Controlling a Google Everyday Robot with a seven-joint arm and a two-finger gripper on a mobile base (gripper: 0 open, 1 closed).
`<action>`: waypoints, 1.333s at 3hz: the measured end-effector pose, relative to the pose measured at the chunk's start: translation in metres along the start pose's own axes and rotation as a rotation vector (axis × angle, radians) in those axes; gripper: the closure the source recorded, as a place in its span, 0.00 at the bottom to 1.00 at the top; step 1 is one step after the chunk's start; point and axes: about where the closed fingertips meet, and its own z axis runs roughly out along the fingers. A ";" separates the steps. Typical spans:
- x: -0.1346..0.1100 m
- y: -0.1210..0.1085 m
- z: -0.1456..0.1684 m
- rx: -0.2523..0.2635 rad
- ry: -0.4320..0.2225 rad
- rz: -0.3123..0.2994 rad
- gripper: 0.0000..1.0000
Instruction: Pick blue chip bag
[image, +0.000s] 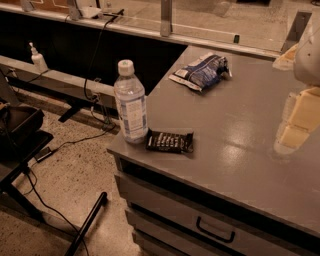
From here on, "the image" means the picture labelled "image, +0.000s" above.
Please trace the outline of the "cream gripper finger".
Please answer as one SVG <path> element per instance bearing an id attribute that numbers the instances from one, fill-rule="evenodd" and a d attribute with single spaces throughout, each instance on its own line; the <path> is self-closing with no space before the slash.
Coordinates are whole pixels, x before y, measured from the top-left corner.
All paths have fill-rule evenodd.
<path id="1" fill-rule="evenodd" d="M 279 154 L 292 154 L 304 144 L 308 137 L 308 132 L 281 124 L 276 134 L 274 150 Z"/>

